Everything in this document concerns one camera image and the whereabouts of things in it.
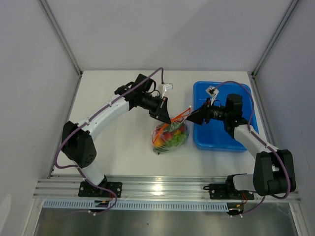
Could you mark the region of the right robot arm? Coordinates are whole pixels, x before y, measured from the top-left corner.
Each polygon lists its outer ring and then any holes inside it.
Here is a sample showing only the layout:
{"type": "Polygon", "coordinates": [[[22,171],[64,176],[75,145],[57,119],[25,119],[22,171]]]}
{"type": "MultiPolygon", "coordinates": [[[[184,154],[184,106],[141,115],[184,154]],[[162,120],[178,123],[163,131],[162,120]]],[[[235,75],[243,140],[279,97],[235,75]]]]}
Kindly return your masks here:
{"type": "Polygon", "coordinates": [[[296,188],[292,153],[263,140],[243,117],[242,107],[243,100],[238,94],[228,95],[225,106],[216,106],[207,99],[187,120],[198,125],[212,119],[222,121],[226,133],[255,158],[253,174],[227,177],[224,191],[228,197],[234,199],[242,191],[251,191],[262,197],[285,199],[296,188]]]}

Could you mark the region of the yellow orange mango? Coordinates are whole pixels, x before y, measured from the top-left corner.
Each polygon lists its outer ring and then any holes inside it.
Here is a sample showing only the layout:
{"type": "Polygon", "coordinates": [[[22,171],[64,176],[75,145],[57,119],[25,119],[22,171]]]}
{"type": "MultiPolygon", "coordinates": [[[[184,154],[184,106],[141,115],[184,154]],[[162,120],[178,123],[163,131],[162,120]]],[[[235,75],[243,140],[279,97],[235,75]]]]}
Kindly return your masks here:
{"type": "Polygon", "coordinates": [[[155,142],[154,142],[154,146],[155,147],[161,147],[163,146],[165,143],[165,141],[163,139],[157,139],[155,142]]]}

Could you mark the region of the red cherry bunch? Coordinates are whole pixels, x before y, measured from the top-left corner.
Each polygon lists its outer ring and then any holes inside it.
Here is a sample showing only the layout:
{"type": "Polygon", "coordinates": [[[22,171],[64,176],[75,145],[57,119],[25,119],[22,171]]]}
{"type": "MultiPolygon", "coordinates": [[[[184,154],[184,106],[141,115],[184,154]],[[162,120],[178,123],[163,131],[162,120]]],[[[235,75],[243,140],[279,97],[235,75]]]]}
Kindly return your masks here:
{"type": "Polygon", "coordinates": [[[164,128],[161,138],[164,140],[164,134],[166,133],[172,133],[172,134],[179,134],[179,133],[185,133],[187,131],[187,126],[184,123],[178,123],[174,122],[170,125],[168,125],[166,128],[164,128]]]}

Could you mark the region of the clear zip bag orange zipper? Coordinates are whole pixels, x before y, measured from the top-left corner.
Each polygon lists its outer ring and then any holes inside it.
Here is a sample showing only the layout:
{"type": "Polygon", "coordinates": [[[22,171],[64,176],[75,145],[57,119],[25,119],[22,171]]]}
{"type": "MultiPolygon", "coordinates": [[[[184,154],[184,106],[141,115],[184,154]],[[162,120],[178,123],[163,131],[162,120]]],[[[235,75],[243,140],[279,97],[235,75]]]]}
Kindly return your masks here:
{"type": "Polygon", "coordinates": [[[171,119],[171,123],[160,122],[151,135],[152,149],[157,155],[173,151],[184,145],[189,137],[187,117],[191,114],[191,106],[171,119]]]}

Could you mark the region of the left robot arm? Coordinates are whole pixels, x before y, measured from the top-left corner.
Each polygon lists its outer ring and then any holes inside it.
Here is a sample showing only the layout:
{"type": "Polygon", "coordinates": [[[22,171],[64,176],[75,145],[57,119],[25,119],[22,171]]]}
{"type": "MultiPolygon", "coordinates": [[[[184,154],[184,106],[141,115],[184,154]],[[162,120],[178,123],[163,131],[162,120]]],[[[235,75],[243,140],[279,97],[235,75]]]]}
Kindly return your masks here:
{"type": "Polygon", "coordinates": [[[83,178],[90,181],[89,190],[97,197],[106,193],[106,176],[96,163],[94,141],[98,135],[113,121],[135,107],[149,112],[149,116],[170,124],[167,110],[167,97],[153,96],[149,91],[156,87],[150,77],[139,74],[134,82],[117,88],[104,107],[90,117],[73,123],[68,121],[63,126],[61,151],[81,171],[83,178]]]}

